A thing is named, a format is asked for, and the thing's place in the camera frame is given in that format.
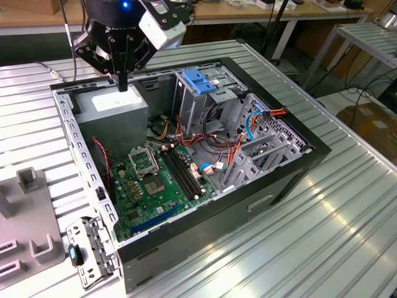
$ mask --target gray power supply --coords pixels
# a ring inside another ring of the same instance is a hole
[[[135,87],[118,93],[105,88],[76,96],[80,113],[75,115],[84,139],[92,137],[121,158],[146,141],[148,105]]]

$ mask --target table leg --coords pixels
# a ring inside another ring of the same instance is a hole
[[[303,89],[307,88],[308,84],[311,82],[311,79],[313,78],[314,74],[316,73],[316,70],[317,70],[318,66],[320,65],[320,63],[324,59],[325,54],[327,54],[329,48],[333,44],[335,38],[337,37],[337,30],[338,30],[338,27],[334,26],[333,30],[328,35],[328,38],[324,42],[323,47],[318,52],[316,58],[314,59],[313,63],[311,64],[311,66],[310,66],[310,68],[308,70],[308,74],[307,74],[307,76],[305,78],[305,81],[302,84],[302,88]]]
[[[358,24],[364,23],[368,19],[368,15],[364,15],[359,20],[357,21]],[[328,65],[327,70],[330,70],[332,67],[336,65],[336,63],[339,62],[339,60],[342,58],[343,54],[346,52],[348,47],[350,46],[350,42],[345,40],[345,42],[342,44],[341,48],[337,51],[335,54],[334,58],[332,59],[331,63]]]
[[[279,44],[275,48],[272,59],[280,59],[280,57],[284,51],[284,48],[287,45],[287,42],[290,39],[292,31],[295,28],[295,25],[297,24],[297,22],[298,22],[298,20],[288,21],[287,26],[284,29],[283,35],[280,38]]]

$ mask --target aluminum extrusion table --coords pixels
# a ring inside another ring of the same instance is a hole
[[[237,41],[159,52],[148,68],[230,56],[331,148],[280,204],[133,291],[130,297],[388,297],[397,286],[397,169],[251,47]],[[48,63],[71,79],[71,60]],[[78,61],[78,79],[95,71]],[[91,208],[36,64],[0,68],[0,179],[44,169],[65,228]],[[0,297],[123,297],[108,279],[84,292],[69,259]]]
[[[342,45],[341,49],[336,53],[334,59],[329,64],[328,69],[331,69],[341,59],[344,52],[351,44],[358,46],[363,51],[366,51],[368,54],[379,60],[372,70],[369,71],[370,75],[375,72],[381,63],[384,63],[391,68],[397,68],[397,32],[387,31],[374,23],[336,25],[311,64],[305,78],[305,82],[302,85],[304,89],[308,87],[309,82],[313,79],[317,68],[320,66],[320,63],[331,48],[332,43],[335,41],[337,36],[345,38],[346,41]]]

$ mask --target blue cable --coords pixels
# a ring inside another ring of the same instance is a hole
[[[246,131],[247,131],[247,136],[248,136],[251,140],[254,139],[254,136],[252,135],[251,130],[249,129],[249,120],[251,119],[251,117],[252,117],[253,115],[262,115],[262,113],[260,113],[260,112],[253,112],[252,114],[250,114],[250,115],[247,117],[247,120],[246,120]]]
[[[200,172],[202,172],[205,167],[210,166],[210,165],[211,165],[210,163],[203,163],[200,167]]]

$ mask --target wooden table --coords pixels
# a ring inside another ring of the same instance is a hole
[[[226,2],[221,3],[198,3],[195,9],[195,25],[209,24],[240,24],[251,22],[268,22],[270,10],[263,10],[257,6],[236,8]],[[83,15],[79,0],[68,0],[65,11],[70,24],[70,31],[78,32],[81,29]],[[363,11],[327,12],[310,0],[298,5],[294,11],[285,11],[281,21],[288,24],[275,49],[273,58],[278,59],[290,38],[295,25],[299,20],[321,20],[321,19],[358,19],[363,23],[372,13],[372,9],[366,7]],[[39,14],[6,7],[0,12],[0,35],[24,35],[24,34],[48,34],[64,32],[63,18],[58,11],[54,16]]]

